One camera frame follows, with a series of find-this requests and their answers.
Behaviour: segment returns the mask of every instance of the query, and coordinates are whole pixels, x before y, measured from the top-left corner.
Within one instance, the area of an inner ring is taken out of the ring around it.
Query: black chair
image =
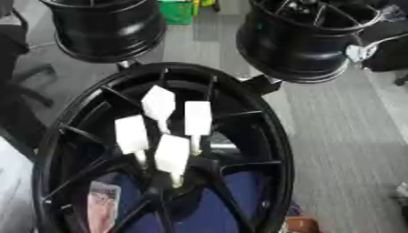
[[[48,107],[53,101],[21,84],[40,72],[54,73],[54,69],[51,65],[41,65],[13,75],[18,57],[29,52],[29,47],[26,44],[27,21],[15,9],[11,14],[21,24],[0,25],[0,126],[16,141],[34,149],[38,148],[46,126],[37,119],[23,96]]]
[[[0,83],[7,82],[8,88],[22,96],[27,96],[44,106],[51,107],[53,101],[50,98],[42,96],[34,90],[21,86],[31,76],[39,73],[55,74],[54,68],[49,64],[36,66],[25,72],[14,74],[15,62],[20,55],[29,52],[29,46],[26,43],[26,34],[28,32],[27,21],[13,9],[14,15],[20,21],[20,25],[0,25]]]

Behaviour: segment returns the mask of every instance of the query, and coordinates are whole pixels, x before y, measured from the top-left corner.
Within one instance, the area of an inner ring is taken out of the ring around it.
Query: blue fabric
[[[248,217],[252,216],[260,198],[260,177],[249,172],[242,172],[225,178],[240,207]],[[119,176],[115,182],[122,187],[118,217],[122,218],[126,210],[140,197],[140,192],[127,177]],[[236,233],[234,217],[210,190],[203,191],[198,209],[189,217],[175,224],[178,233]],[[150,214],[137,224],[129,227],[127,233],[157,233],[160,225]]]

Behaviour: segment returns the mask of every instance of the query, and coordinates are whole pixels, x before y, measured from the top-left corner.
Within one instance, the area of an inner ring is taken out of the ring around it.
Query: chair wheel
[[[216,11],[216,12],[221,11],[221,8],[219,7],[219,5],[214,5],[212,7],[214,8],[214,11]]]
[[[405,82],[406,82],[406,80],[404,78],[398,78],[398,79],[395,79],[395,81],[394,81],[394,83],[397,86],[403,86],[405,84]]]
[[[47,100],[47,101],[44,101],[44,102],[43,102],[43,105],[46,106],[46,107],[48,107],[48,108],[50,108],[50,107],[52,107],[52,106],[54,105],[54,101],[51,100],[51,99],[49,99],[49,100]]]

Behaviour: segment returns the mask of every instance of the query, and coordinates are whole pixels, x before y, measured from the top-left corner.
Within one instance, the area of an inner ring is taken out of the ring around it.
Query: wheel spoke
[[[292,0],[284,0],[279,6],[278,9],[275,11],[275,15],[278,15],[281,13],[281,11],[286,7],[286,5],[288,5],[289,3],[291,3]]]
[[[281,166],[280,161],[267,161],[267,162],[253,162],[253,163],[243,163],[227,165],[221,168],[221,173],[224,176],[244,172],[244,171],[254,171],[260,172],[265,176],[273,176],[276,170]]]
[[[224,124],[248,124],[259,121],[263,116],[262,111],[246,111],[241,113],[228,114],[226,116],[216,116],[213,120],[213,128],[221,127]]]
[[[101,177],[109,172],[119,170],[121,167],[128,165],[129,161],[133,159],[133,156],[119,156],[110,159],[103,157],[98,158],[94,162],[90,163],[87,167],[77,172],[74,176],[65,181],[62,185],[54,189],[47,196],[43,197],[46,201],[63,190],[67,190],[69,187],[77,184],[77,182],[92,180],[97,177]]]
[[[160,73],[160,78],[158,79],[158,85],[167,88],[168,87],[168,80],[166,79],[166,74],[168,74],[169,70],[167,68],[163,69]]]
[[[250,220],[245,216],[238,202],[233,197],[230,189],[227,187],[222,177],[214,177],[211,183],[211,189],[217,194],[219,199],[228,208],[229,212],[235,218],[240,228],[241,233],[253,233],[254,227],[251,225]]]
[[[118,91],[107,87],[107,86],[102,86],[100,87],[102,93],[104,94],[107,102],[112,106],[122,106],[122,107],[129,107],[129,108],[135,108],[137,111],[141,111],[142,106],[140,105],[139,102],[136,100],[125,96]]]
[[[213,76],[209,79],[209,86],[207,87],[207,93],[205,95],[205,101],[211,101],[214,96],[214,86],[217,82],[217,77]]]
[[[128,227],[129,223],[139,221],[143,216],[151,211],[149,206],[150,200],[142,197],[115,225],[108,231],[108,233],[123,232]]]
[[[84,138],[87,141],[98,144],[99,146],[103,148],[107,148],[107,144],[100,137],[92,135],[79,128],[62,125],[59,127],[59,132],[65,137],[70,137],[73,135],[80,136],[81,138]]]
[[[171,217],[168,213],[168,209],[163,198],[163,191],[159,191],[159,193],[153,197],[151,204],[156,210],[156,217],[163,228],[163,232],[174,233],[175,230],[173,222],[171,221]]]
[[[356,25],[361,25],[354,17],[347,14],[346,12],[342,11],[339,7],[331,4],[326,4],[332,11],[336,12],[338,15],[342,15],[343,17],[347,18],[348,20],[352,21]]]
[[[320,26],[324,22],[327,6],[321,5],[316,17],[313,20],[313,25]]]

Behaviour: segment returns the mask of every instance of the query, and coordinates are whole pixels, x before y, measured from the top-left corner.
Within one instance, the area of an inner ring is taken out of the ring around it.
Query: chair leg
[[[221,6],[219,5],[219,0],[215,0],[214,5],[212,6],[216,12],[221,10]]]
[[[22,96],[27,96],[29,98],[32,98],[35,101],[38,101],[39,103],[41,103],[42,105],[46,107],[52,107],[54,104],[54,101],[52,99],[47,98],[34,90],[25,88],[23,86],[18,86],[18,85],[14,85],[14,88]]]
[[[54,74],[56,71],[50,64],[43,64],[40,66],[36,66],[32,69],[29,69],[23,73],[16,74],[13,78],[13,81],[16,83],[23,83],[31,76],[34,76],[38,73],[47,72],[48,74]]]
[[[406,82],[408,82],[408,75],[407,75],[407,76],[400,77],[400,78],[397,78],[397,79],[394,81],[394,83],[395,83],[397,86],[402,86],[402,85],[404,85]]]

